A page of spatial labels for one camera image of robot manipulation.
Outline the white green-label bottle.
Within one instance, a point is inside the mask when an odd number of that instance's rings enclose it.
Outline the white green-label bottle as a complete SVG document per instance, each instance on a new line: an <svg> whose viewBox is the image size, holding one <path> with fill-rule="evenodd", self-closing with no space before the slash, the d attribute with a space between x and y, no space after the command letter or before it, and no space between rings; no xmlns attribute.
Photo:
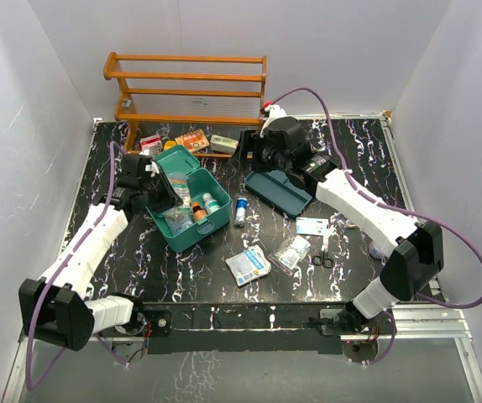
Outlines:
<svg viewBox="0 0 482 403"><path fill-rule="evenodd" d="M204 193L202 195L202 200L204 201L204 209L208 215L219 210L221 207L218 201L210 193Z"/></svg>

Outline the blue white mask packet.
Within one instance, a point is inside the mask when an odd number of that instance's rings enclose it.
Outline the blue white mask packet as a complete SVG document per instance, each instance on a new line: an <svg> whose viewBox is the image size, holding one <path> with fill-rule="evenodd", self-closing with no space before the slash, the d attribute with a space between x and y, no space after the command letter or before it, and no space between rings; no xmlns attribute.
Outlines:
<svg viewBox="0 0 482 403"><path fill-rule="evenodd" d="M167 237L174 237L186 231L194 222L188 207L172 207L157 214L157 223Z"/></svg>

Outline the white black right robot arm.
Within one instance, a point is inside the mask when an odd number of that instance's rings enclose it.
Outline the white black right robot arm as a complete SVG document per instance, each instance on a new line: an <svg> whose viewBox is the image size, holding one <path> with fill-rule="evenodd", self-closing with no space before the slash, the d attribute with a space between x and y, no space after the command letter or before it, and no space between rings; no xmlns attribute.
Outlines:
<svg viewBox="0 0 482 403"><path fill-rule="evenodd" d="M412 300L442 270L440 226L418 222L377 200L328 153L310 145L297 119L275 118L260 131L243 131L233 161L239 169L249 165L255 172L283 172L294 186L351 219L385 256L379 276L324 325L368 332L383 310Z"/></svg>

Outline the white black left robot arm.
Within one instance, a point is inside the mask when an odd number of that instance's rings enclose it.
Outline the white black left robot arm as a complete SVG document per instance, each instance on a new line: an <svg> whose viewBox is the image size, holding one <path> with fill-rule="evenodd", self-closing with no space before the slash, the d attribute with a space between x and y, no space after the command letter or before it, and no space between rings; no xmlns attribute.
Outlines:
<svg viewBox="0 0 482 403"><path fill-rule="evenodd" d="M135 216L176 207L181 198L154 158L126 154L121 168L107 193L94 199L85 221L57 260L37 280L27 279L19 287L28 338L79 351L91 336L105 329L119 327L128 335L144 329L146 315L137 298L115 293L89 301L86 289Z"/></svg>

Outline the green orange gauze packet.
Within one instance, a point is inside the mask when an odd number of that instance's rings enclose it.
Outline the green orange gauze packet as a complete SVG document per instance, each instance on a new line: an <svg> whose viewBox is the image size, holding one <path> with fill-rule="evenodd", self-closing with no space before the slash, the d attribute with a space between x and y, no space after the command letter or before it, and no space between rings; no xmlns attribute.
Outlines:
<svg viewBox="0 0 482 403"><path fill-rule="evenodd" d="M168 174L168 179L174 191L182 200L182 206L189 208L191 206L191 193L187 182L187 176L181 172L173 172Z"/></svg>

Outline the blue divided tray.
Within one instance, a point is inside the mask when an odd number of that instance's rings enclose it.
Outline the blue divided tray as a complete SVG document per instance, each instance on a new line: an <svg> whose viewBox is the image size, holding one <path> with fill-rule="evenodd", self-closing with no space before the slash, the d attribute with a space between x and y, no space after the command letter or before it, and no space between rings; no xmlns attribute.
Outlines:
<svg viewBox="0 0 482 403"><path fill-rule="evenodd" d="M293 186L286 174L278 170L251 172L246 177L245 186L290 218L298 217L313 199L306 191Z"/></svg>

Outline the brown orange-label bottle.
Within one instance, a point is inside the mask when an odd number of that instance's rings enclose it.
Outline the brown orange-label bottle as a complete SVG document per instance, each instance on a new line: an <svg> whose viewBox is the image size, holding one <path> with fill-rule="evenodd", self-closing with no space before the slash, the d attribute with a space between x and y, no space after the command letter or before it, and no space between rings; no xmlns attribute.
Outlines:
<svg viewBox="0 0 482 403"><path fill-rule="evenodd" d="M201 207L200 203L198 201L194 201L191 204L191 208L193 211L193 221L194 222L200 222L204 218L207 217L207 211Z"/></svg>

